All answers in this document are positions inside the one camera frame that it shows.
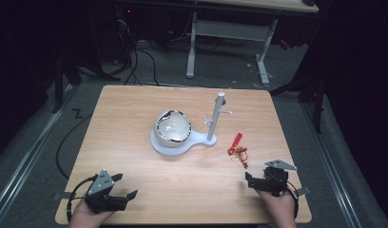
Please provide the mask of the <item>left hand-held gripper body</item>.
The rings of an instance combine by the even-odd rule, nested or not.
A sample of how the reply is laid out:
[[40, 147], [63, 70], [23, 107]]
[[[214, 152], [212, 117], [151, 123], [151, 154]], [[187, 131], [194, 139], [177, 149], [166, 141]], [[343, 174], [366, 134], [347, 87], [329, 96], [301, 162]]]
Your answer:
[[106, 169], [103, 169], [93, 184], [88, 188], [85, 202], [89, 209], [96, 213], [107, 211], [124, 211], [126, 209], [125, 197], [112, 197], [110, 192], [115, 185]]

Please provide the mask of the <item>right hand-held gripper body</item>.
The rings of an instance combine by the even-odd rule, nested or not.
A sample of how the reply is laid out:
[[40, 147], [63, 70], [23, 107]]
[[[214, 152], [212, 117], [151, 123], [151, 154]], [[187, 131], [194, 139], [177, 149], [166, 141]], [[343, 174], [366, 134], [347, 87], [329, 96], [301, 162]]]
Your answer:
[[288, 170], [297, 171], [298, 168], [282, 160], [266, 161], [264, 164], [265, 191], [278, 197], [287, 189]]

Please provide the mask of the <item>red figure keychain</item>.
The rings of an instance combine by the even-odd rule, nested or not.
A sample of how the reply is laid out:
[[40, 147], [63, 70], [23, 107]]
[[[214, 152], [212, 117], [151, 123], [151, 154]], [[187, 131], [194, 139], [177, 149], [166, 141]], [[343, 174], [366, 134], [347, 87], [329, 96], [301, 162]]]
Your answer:
[[227, 149], [227, 154], [233, 162], [240, 162], [244, 168], [248, 167], [247, 148], [240, 145], [242, 133], [238, 133], [231, 146]]

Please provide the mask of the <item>person's right hand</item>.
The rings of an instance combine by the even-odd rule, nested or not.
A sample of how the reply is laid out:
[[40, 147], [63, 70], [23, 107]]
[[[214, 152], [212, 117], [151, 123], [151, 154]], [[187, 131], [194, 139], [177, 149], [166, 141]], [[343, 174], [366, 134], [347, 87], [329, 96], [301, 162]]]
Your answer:
[[297, 228], [295, 222], [295, 202], [289, 192], [274, 197], [268, 192], [257, 190], [277, 228]]

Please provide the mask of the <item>person's left hand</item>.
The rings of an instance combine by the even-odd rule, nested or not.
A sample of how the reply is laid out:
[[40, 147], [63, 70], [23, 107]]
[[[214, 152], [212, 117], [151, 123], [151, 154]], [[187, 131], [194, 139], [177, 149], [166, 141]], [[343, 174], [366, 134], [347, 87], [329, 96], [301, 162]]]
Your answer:
[[114, 211], [96, 214], [89, 209], [83, 200], [80, 200], [74, 208], [68, 228], [100, 228], [113, 215]]

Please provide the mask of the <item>white peg stand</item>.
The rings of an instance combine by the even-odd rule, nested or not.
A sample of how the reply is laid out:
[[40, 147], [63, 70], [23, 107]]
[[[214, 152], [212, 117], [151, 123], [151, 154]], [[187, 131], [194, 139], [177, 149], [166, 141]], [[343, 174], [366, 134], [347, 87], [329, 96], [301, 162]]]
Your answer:
[[208, 120], [204, 118], [204, 123], [208, 126], [208, 130], [206, 132], [196, 131], [191, 124], [191, 135], [188, 140], [181, 146], [169, 148], [159, 144], [159, 142], [155, 139], [153, 128], [150, 133], [150, 142], [152, 147], [158, 153], [165, 156], [180, 156], [183, 153], [187, 152], [191, 147], [197, 145], [205, 145], [205, 146], [213, 146], [218, 138], [215, 134], [215, 129], [217, 126], [217, 122], [219, 120], [219, 116], [221, 113], [231, 114], [229, 110], [222, 110], [222, 106], [225, 104], [225, 93], [219, 92], [216, 100], [215, 106], [212, 114], [212, 118]]

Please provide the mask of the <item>white eggshell-shaped bowl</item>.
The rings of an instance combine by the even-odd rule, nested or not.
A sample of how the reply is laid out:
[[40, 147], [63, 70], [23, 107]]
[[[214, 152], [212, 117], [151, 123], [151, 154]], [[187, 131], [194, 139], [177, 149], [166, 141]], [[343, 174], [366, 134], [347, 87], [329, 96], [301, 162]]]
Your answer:
[[153, 133], [160, 145], [174, 148], [188, 140], [191, 129], [191, 121], [183, 112], [167, 110], [155, 121]]

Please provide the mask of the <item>dark metal stand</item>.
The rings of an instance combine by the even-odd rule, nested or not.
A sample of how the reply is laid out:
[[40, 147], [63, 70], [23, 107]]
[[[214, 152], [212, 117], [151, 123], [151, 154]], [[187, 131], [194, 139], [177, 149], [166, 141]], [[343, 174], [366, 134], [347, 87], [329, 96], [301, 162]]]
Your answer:
[[105, 73], [101, 67], [95, 66], [88, 61], [83, 60], [76, 54], [72, 54], [69, 51], [61, 50], [55, 61], [54, 72], [54, 108], [53, 113], [57, 113], [65, 105], [65, 90], [64, 90], [64, 77], [67, 77], [68, 82], [72, 86], [78, 86], [81, 84], [81, 76], [79, 73], [79, 67], [84, 67], [96, 74], [97, 76], [109, 81], [118, 81], [118, 78], [111, 76], [109, 73]]
[[327, 54], [312, 47], [307, 49], [301, 60], [294, 79], [283, 86], [270, 91], [271, 96], [277, 96], [285, 91], [298, 91], [300, 103], [312, 103], [312, 124], [318, 133], [320, 118], [323, 111], [322, 100], [326, 82]]

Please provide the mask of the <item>white-legged desk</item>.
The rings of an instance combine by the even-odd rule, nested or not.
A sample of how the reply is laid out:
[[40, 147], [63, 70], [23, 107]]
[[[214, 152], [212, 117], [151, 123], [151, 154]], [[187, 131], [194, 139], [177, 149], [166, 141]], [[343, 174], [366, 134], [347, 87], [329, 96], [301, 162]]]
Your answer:
[[[245, 10], [266, 10], [274, 13], [300, 13], [307, 15], [319, 12], [314, 2], [308, 0], [192, 0], [194, 7], [207, 4], [210, 7], [235, 7]], [[217, 19], [199, 19], [198, 14], [191, 14], [190, 50], [188, 52], [186, 77], [193, 78], [195, 75], [196, 61], [196, 38], [208, 36], [216, 38], [228, 38], [244, 41], [262, 42], [263, 47], [259, 54], [255, 55], [255, 61], [259, 71], [261, 82], [264, 86], [269, 85], [268, 73], [265, 69], [264, 58], [270, 46], [271, 40], [278, 24], [278, 17], [274, 16], [266, 26], [242, 24], [239, 22], [222, 22]]]

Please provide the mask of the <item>aluminium floor rail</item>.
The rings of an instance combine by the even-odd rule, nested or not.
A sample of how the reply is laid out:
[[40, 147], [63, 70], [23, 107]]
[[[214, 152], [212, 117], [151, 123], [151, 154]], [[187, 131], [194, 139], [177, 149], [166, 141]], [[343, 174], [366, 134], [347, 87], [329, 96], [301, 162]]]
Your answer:
[[359, 217], [355, 211], [355, 208], [350, 200], [349, 194], [345, 189], [340, 175], [332, 161], [329, 154], [329, 150], [325, 144], [325, 141], [314, 126], [313, 114], [308, 104], [300, 104], [303, 115], [308, 122], [309, 128], [311, 129], [314, 138], [318, 144], [320, 157], [325, 169], [326, 175], [332, 186], [333, 192], [336, 196], [340, 210], [345, 218], [348, 228], [362, 228]]
[[59, 106], [54, 98], [49, 98], [15, 134], [0, 157], [0, 223], [42, 154], [49, 134], [62, 115], [63, 107], [77, 88], [77, 85], [67, 85]]

